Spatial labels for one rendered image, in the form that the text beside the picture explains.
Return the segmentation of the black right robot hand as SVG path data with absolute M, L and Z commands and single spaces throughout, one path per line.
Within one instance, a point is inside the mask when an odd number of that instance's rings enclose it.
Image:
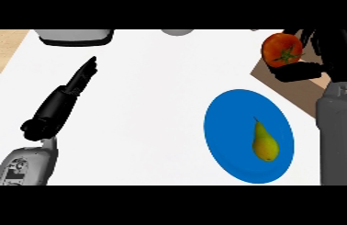
M 326 73 L 334 82 L 347 82 L 347 29 L 304 29 L 300 41 L 312 43 L 322 63 L 295 62 L 275 68 L 275 77 L 282 82 L 294 82 L 322 77 Z

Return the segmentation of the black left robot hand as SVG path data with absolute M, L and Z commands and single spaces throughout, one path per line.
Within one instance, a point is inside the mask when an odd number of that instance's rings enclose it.
M 96 72 L 96 57 L 92 57 L 77 70 L 68 84 L 61 85 L 44 99 L 33 119 L 24 123 L 21 130 L 30 141 L 50 139 L 58 135 L 71 115 L 77 98 Z

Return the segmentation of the small grey round object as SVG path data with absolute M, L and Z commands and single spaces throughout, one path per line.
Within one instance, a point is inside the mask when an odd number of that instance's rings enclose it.
M 161 31 L 171 36 L 185 36 L 192 33 L 194 29 L 163 29 Z

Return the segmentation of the blue plate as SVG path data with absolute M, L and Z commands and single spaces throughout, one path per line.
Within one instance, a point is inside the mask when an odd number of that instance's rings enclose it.
M 272 161 L 260 159 L 253 149 L 257 123 L 279 145 Z M 294 155 L 294 139 L 287 117 L 266 96 L 244 89 L 222 93 L 207 109 L 204 131 L 211 155 L 239 180 L 261 184 L 284 175 Z

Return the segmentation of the red tomato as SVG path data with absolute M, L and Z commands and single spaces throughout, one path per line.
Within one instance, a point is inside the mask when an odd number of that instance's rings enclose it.
M 275 33 L 264 39 L 261 58 L 270 67 L 279 68 L 297 63 L 303 55 L 303 42 L 294 35 Z

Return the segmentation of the brown cardboard box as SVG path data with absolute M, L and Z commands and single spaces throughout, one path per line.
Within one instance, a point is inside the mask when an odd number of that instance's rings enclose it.
M 316 117 L 316 101 L 322 97 L 329 84 L 329 77 L 323 73 L 321 78 L 284 83 L 276 80 L 263 60 L 258 60 L 251 71 L 254 78 L 287 98 L 287 100 L 312 116 Z

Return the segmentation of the yellow-green pear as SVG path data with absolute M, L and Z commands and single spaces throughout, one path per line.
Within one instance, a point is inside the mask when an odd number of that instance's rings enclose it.
M 253 142 L 253 151 L 256 156 L 266 162 L 276 159 L 279 154 L 279 145 L 263 124 L 256 120 L 256 134 Z

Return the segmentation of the grey appliance with black base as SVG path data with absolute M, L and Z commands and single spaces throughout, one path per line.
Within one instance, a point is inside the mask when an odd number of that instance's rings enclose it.
M 112 29 L 36 29 L 46 45 L 89 47 L 106 45 L 112 40 Z

